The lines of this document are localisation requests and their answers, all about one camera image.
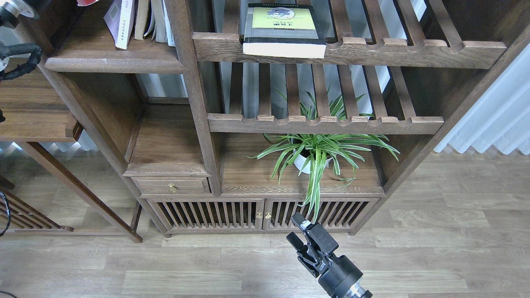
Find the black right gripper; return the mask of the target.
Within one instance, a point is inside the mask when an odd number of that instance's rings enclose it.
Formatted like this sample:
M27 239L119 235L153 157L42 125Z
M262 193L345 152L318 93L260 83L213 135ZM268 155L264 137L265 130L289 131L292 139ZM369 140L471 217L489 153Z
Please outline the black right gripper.
M318 283L332 298L368 298L360 281L363 273L346 256L336 257L333 253L339 245L329 232L320 224L313 224L296 213L291 222L299 228L307 239L307 244L316 248L316 257L309 252L309 247L291 232L286 236L288 242L295 248L299 262L318 278Z

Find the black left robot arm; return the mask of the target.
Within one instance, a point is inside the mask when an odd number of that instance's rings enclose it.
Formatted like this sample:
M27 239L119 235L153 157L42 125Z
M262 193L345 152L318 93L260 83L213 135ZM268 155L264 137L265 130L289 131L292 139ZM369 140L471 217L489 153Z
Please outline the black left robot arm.
M39 18L39 11L48 5L49 0L2 0L0 7L0 24L6 28L14 29L19 24L18 17L23 15L29 18ZM29 54L28 60L15 69L5 72L9 58L12 56ZM0 80L13 80L31 73L41 62L42 48L36 43L21 43L5 46L1 43L1 73Z

